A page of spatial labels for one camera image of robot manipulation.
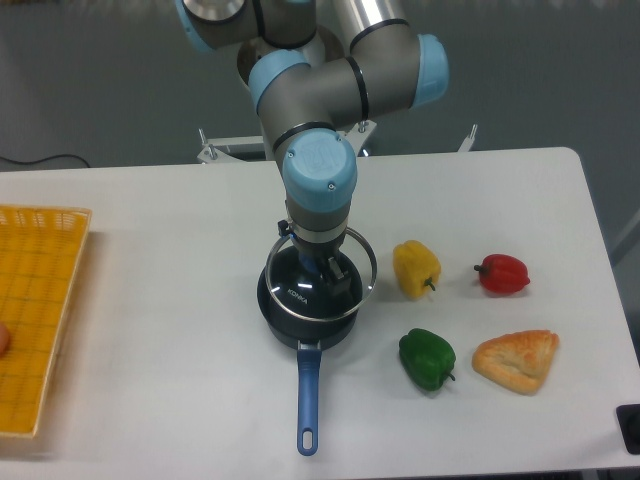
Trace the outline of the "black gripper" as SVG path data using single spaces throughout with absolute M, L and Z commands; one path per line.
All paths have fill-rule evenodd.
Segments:
M 321 266 L 321 276 L 330 297 L 338 297 L 349 290 L 349 272 L 341 266 L 340 247 L 346 236 L 346 221 L 330 230 L 313 231 L 291 219 L 277 223 L 281 237 L 290 237 L 294 247 L 306 259 Z

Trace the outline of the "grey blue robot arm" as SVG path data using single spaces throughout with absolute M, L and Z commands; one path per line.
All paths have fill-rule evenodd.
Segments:
M 349 49 L 312 63 L 312 1 L 180 1 L 191 41 L 207 49 L 261 40 L 247 85 L 278 165 L 296 247 L 320 265 L 339 249 L 357 171 L 343 127 L 441 98 L 449 64 L 440 41 L 414 33 L 396 1 L 335 5 Z

